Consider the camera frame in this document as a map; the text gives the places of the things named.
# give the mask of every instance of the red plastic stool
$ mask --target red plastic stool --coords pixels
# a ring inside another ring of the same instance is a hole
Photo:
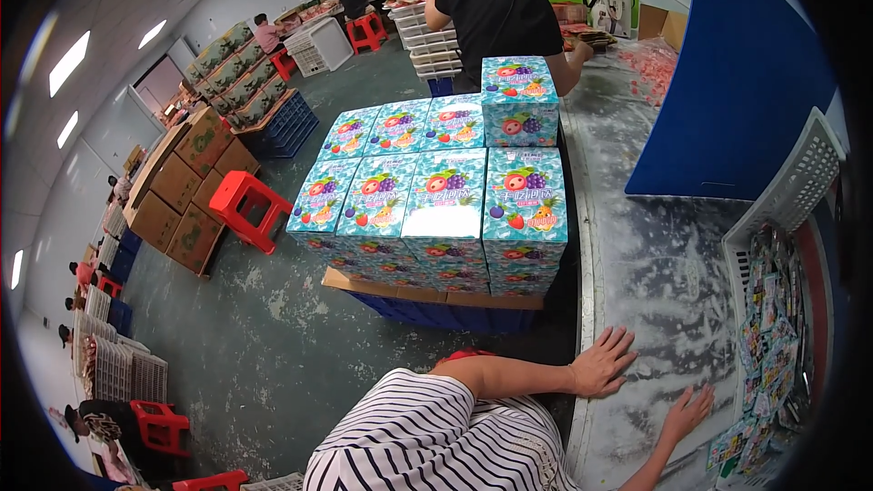
[[[172,404],[131,400],[130,407],[140,424],[142,443],[146,447],[178,457],[191,456],[181,448],[179,440],[181,431],[189,430],[188,418],[173,413]]]
[[[260,224],[255,225],[246,216],[255,207],[267,208]],[[269,233],[278,219],[279,213],[291,215],[291,203],[283,200],[275,191],[270,190],[263,182],[255,179],[244,170],[232,170],[222,180],[210,200],[210,209],[224,220],[224,223],[239,236],[241,240],[271,255],[276,250]]]
[[[115,281],[106,279],[105,277],[100,278],[100,281],[97,283],[97,289],[106,292],[113,298],[121,296],[121,285]]]
[[[213,487],[225,486],[228,491],[239,491],[239,486],[249,480],[244,470],[234,470],[224,474],[216,474],[196,480],[174,481],[173,491],[201,491]]]
[[[291,57],[286,50],[278,51],[270,56],[272,64],[276,65],[278,75],[282,76],[282,80],[288,82],[291,79],[291,71],[297,67],[294,58]]]
[[[376,32],[373,31],[371,21],[376,22],[376,28],[378,29]],[[355,38],[355,27],[362,27],[364,29],[364,38],[362,40],[357,40]],[[373,51],[378,51],[379,48],[381,48],[379,40],[382,38],[388,40],[385,27],[382,27],[381,19],[376,12],[367,14],[364,17],[359,17],[353,21],[347,21],[346,32],[348,33],[348,39],[352,41],[352,48],[355,49],[355,55],[358,54],[359,49],[365,48],[366,46],[369,46]]]

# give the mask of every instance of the blue board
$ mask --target blue board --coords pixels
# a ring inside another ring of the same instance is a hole
[[[785,0],[692,0],[682,51],[628,195],[755,200],[836,82]]]

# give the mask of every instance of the concrete floor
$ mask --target concrete floor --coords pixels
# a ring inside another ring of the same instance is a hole
[[[289,85],[321,120],[296,158],[262,164],[261,179],[289,200],[337,114],[430,96],[396,35],[336,72],[298,73]],[[277,245],[266,256],[226,235],[209,281],[143,245],[125,286],[134,338],[169,363],[169,401],[191,420],[191,475],[243,468],[258,481],[303,472],[312,449],[385,372],[427,371],[464,346],[546,364],[573,358],[573,272],[563,281],[568,293],[532,331],[478,336],[387,321],[323,288],[324,265],[289,236],[279,234]],[[544,400],[566,441],[573,398]]]

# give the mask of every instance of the hat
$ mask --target hat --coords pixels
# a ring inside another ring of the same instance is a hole
[[[70,336],[70,329],[63,324],[59,324],[58,335],[60,336],[60,341],[63,342],[63,346],[66,348],[67,338]]]
[[[73,423],[75,423],[76,421],[79,420],[79,411],[76,410],[75,408],[73,408],[72,406],[70,406],[69,404],[67,404],[66,408],[64,408],[64,419],[66,420],[66,423],[68,425],[70,425],[72,433],[76,437],[76,443],[78,444],[79,443],[79,433],[76,432],[76,426]]]

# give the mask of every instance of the ceiling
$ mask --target ceiling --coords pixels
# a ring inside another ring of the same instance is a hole
[[[3,256],[7,274],[12,255],[33,240],[50,188],[72,143],[123,77],[150,49],[172,34],[198,1],[58,1],[57,21],[33,74],[19,86],[16,99],[20,99],[21,107],[17,120],[5,126]],[[167,24],[158,37],[137,49],[148,30],[164,19]],[[91,35],[85,59],[58,93],[49,97],[49,71],[88,30]],[[76,110],[79,122],[59,150],[60,131]]]

